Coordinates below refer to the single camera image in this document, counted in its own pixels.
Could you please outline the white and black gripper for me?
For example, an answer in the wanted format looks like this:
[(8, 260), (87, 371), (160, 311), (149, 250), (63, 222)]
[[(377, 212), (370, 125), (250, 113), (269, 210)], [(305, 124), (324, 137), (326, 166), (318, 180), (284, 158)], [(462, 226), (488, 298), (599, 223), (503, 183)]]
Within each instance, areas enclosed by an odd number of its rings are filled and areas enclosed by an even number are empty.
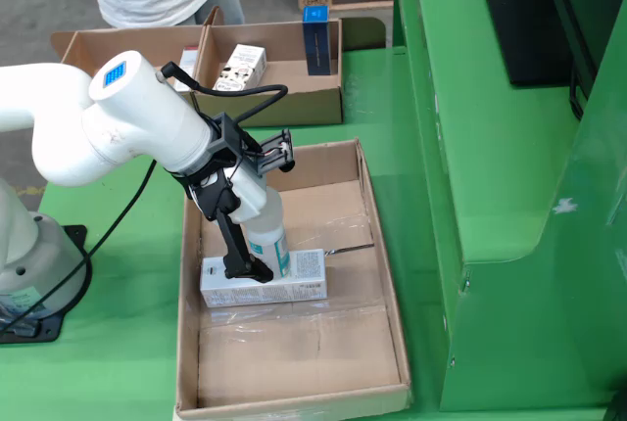
[(273, 272), (252, 255), (240, 224), (258, 217), (267, 201), (266, 180), (246, 164), (209, 167), (195, 163), (185, 169), (186, 192), (198, 210), (209, 221), (217, 220), (227, 247), (223, 257), (227, 279), (248, 278), (259, 283), (273, 279)]

